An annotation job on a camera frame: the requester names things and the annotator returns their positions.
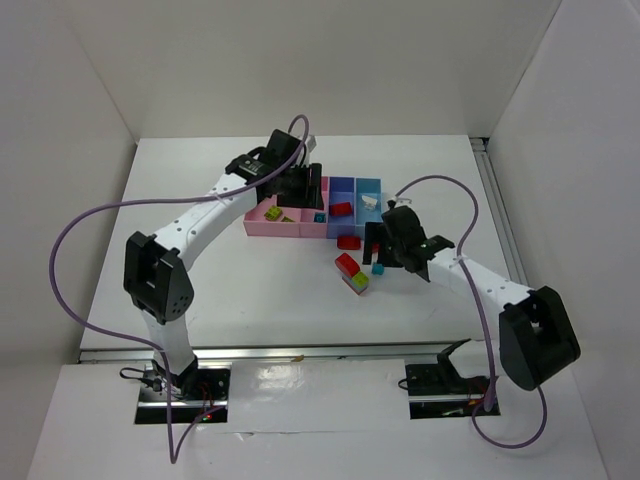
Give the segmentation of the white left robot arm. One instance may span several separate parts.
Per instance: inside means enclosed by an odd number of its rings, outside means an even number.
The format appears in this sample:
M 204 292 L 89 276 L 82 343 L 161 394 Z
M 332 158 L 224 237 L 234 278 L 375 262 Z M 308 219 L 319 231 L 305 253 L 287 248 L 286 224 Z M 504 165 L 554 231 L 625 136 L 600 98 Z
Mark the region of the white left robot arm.
M 298 139 L 274 130 L 266 145 L 232 160 L 198 202 L 151 235 L 126 242 L 124 289 L 143 316 L 155 372 L 186 396 L 197 382 L 198 360 L 188 338 L 186 312 L 194 300 L 188 272 L 198 256 L 236 219 L 261 201 L 286 207 L 323 207 L 322 167 L 310 161 L 314 137 Z

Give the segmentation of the grey white lego piece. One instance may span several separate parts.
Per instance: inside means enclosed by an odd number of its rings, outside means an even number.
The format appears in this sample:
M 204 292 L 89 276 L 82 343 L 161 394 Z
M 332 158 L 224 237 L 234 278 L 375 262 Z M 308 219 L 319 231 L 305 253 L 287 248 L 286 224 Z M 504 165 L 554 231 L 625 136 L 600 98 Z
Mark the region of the grey white lego piece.
M 363 208 L 368 211 L 374 211 L 379 206 L 379 199 L 374 196 L 362 195 L 361 201 L 362 201 Z

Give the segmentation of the wide red lego brick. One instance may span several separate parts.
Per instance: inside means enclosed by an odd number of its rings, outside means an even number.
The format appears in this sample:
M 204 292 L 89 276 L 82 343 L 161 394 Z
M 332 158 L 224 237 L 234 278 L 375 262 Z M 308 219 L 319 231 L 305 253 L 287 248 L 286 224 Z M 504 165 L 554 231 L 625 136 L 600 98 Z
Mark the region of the wide red lego brick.
M 355 235 L 341 235 L 337 237 L 336 246 L 340 250 L 355 251 L 361 248 L 361 238 Z

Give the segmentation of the multicolour lego stack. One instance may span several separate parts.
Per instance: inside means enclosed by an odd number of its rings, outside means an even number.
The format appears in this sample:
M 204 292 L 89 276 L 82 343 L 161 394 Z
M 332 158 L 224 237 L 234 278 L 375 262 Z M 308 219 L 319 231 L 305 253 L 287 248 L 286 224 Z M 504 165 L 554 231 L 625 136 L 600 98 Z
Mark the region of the multicolour lego stack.
M 361 270 L 356 260 L 348 253 L 343 253 L 334 260 L 336 268 L 342 275 L 342 280 L 357 295 L 364 293 L 369 285 L 369 277 Z

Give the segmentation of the small cyan lego brick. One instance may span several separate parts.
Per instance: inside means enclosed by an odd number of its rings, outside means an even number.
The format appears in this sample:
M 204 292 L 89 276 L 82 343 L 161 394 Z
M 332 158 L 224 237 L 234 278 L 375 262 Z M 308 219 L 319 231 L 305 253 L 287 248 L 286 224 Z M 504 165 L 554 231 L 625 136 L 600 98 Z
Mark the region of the small cyan lego brick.
M 384 274 L 385 267 L 382 264 L 374 263 L 371 268 L 371 273 L 374 276 L 381 276 Z

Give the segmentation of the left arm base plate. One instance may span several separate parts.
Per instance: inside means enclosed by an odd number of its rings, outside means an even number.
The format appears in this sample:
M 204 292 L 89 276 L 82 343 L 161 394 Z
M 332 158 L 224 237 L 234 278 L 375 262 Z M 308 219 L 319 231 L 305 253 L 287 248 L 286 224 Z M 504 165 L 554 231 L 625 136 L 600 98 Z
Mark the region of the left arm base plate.
M 160 425 L 166 423 L 166 399 L 171 398 L 172 420 L 175 424 L 189 424 L 198 415 L 203 424 L 226 423 L 231 380 L 229 367 L 199 369 L 195 382 L 183 392 L 175 386 L 167 388 L 165 380 L 151 368 L 130 369 L 130 379 L 140 383 L 134 423 L 136 425 Z

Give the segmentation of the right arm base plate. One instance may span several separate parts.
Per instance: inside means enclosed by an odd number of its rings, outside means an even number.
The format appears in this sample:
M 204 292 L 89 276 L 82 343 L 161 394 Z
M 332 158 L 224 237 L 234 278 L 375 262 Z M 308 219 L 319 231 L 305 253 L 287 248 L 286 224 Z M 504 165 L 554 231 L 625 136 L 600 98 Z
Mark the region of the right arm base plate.
M 483 400 L 489 386 L 486 377 L 445 374 L 444 368 L 436 364 L 408 364 L 405 372 L 397 386 L 408 395 L 412 420 L 471 417 L 476 407 L 478 416 L 500 415 L 498 403 L 490 411 L 484 410 Z

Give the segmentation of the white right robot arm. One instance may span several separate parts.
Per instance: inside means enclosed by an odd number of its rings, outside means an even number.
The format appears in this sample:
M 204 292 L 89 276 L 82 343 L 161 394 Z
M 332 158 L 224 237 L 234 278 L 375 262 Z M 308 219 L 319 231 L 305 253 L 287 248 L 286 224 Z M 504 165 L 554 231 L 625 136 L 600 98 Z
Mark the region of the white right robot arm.
M 470 300 L 478 299 L 488 323 L 498 328 L 500 366 L 518 387 L 532 391 L 581 356 L 581 347 L 560 294 L 501 277 L 463 256 L 440 235 L 428 237 L 407 206 L 390 209 L 365 224 L 362 263 L 377 260 L 402 268 Z

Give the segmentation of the long green lego brick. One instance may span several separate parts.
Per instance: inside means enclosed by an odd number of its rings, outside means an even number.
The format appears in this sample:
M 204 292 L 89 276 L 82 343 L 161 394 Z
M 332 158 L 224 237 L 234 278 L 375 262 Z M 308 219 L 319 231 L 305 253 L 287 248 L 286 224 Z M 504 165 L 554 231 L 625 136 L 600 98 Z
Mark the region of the long green lego brick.
M 277 205 L 270 206 L 264 213 L 264 218 L 267 221 L 275 222 L 278 221 L 283 215 L 283 210 Z

